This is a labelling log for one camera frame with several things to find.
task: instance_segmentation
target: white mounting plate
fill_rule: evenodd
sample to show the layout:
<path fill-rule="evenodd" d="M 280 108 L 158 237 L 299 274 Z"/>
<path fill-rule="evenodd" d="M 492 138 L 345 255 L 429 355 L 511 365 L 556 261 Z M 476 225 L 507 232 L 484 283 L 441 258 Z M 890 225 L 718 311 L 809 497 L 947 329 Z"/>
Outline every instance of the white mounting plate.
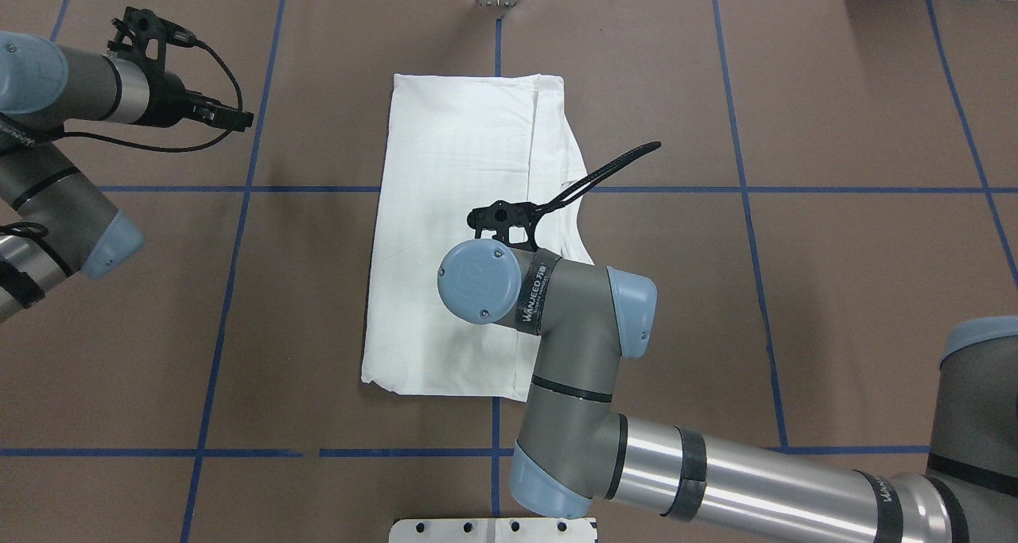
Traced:
<path fill-rule="evenodd" d="M 389 543 L 598 543 L 597 525 L 592 518 L 400 520 Z"/>

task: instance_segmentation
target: robotic arm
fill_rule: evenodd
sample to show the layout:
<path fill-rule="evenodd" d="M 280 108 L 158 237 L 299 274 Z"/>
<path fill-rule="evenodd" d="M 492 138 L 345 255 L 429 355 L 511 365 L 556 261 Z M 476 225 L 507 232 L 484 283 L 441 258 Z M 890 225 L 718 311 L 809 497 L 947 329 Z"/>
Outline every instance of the robotic arm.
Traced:
<path fill-rule="evenodd" d="M 468 322 L 542 336 L 513 455 L 524 507 L 574 519 L 601 497 L 803 543 L 1018 541 L 1018 317 L 952 333 L 927 473 L 889 480 L 612 413 L 619 362 L 646 350 L 654 282 L 502 236 L 455 247 L 438 286 Z"/>
<path fill-rule="evenodd" d="M 240 88 L 226 64 L 193 33 L 151 10 L 128 7 L 113 19 L 109 55 L 0 32 L 0 198 L 23 221 L 0 228 L 0 322 L 42 300 L 77 271 L 99 278 L 137 251 L 144 238 L 130 220 L 53 145 L 83 137 L 150 151 L 180 153 L 215 145 L 250 127 Z M 150 43 L 156 57 L 150 58 Z M 184 88 L 166 70 L 167 46 L 200 47 L 226 71 L 237 107 Z M 224 129 L 189 148 L 130 144 L 67 132 L 68 119 L 157 127 L 183 118 Z"/>

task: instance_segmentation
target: light blue joint cap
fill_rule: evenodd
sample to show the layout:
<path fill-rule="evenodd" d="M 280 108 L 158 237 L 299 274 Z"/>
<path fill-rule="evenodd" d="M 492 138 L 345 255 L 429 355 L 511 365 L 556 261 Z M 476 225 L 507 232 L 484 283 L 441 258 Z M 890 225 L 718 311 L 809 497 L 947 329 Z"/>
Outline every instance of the light blue joint cap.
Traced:
<path fill-rule="evenodd" d="M 512 454 L 509 491 L 517 503 L 546 518 L 579 519 L 586 515 L 593 502 L 593 499 L 583 497 L 548 475 L 519 447 L 519 443 L 516 443 Z"/>
<path fill-rule="evenodd" d="M 118 211 L 81 266 L 81 272 L 88 278 L 100 278 L 126 261 L 143 245 L 145 236 L 142 231 L 134 227 L 123 211 Z"/>
<path fill-rule="evenodd" d="M 646 352 L 658 309 L 658 286 L 640 275 L 608 267 L 608 282 L 612 285 L 615 320 L 619 325 L 622 358 L 638 359 Z"/>
<path fill-rule="evenodd" d="M 983 317 L 965 321 L 954 327 L 948 335 L 941 366 L 944 366 L 951 355 L 965 346 L 1008 336 L 1018 336 L 1018 317 Z"/>
<path fill-rule="evenodd" d="M 452 314 L 489 324 L 516 307 L 523 282 L 519 261 L 493 238 L 472 238 L 452 248 L 439 267 L 439 295 Z"/>
<path fill-rule="evenodd" d="M 0 112 L 38 112 L 63 94 L 67 58 L 50 41 L 0 31 Z"/>

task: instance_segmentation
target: folded white shirt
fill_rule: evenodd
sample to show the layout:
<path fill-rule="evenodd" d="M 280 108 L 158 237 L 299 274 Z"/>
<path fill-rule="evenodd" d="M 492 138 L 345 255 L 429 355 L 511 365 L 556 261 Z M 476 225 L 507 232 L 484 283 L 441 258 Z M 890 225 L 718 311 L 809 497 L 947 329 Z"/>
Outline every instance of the folded white shirt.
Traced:
<path fill-rule="evenodd" d="M 455 318 L 439 298 L 439 263 L 473 237 L 471 209 L 498 200 L 546 203 L 585 175 L 562 78 L 397 74 L 361 380 L 401 394 L 526 398 L 539 338 Z M 547 215 L 535 238 L 591 263 L 578 212 L 576 202 Z M 520 230 L 510 240 L 522 238 Z"/>

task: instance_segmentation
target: silver arm segment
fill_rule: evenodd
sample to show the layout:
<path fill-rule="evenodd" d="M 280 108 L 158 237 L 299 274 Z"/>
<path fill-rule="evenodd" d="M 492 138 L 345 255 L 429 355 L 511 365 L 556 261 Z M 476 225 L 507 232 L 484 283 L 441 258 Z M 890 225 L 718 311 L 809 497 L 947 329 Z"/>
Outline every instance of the silver arm segment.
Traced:
<path fill-rule="evenodd" d="M 464 320 L 542 336 L 511 479 L 516 500 L 539 514 L 583 517 L 601 497 L 803 543 L 958 543 L 969 534 L 980 543 L 1018 540 L 1018 499 L 932 469 L 928 477 L 889 480 L 612 413 L 618 363 L 639 358 L 649 337 L 656 292 L 648 279 L 474 239 L 446 256 L 439 292 Z M 1015 326 L 1018 335 L 1018 318 Z M 942 410 L 958 409 L 957 394 L 991 384 L 996 403 L 971 410 L 1018 428 L 1018 336 L 985 344 L 1006 346 L 993 370 L 1010 376 L 970 379 L 963 392 L 942 395 L 951 404 L 939 408 L 938 422 L 946 420 Z M 957 385 L 950 363 L 981 362 L 973 350 L 981 345 L 949 359 L 942 394 Z M 967 431 L 935 429 L 934 451 L 942 436 L 971 442 L 955 433 Z M 1003 433 L 992 447 L 982 442 L 995 456 L 979 463 L 1010 477 L 1018 429 Z"/>

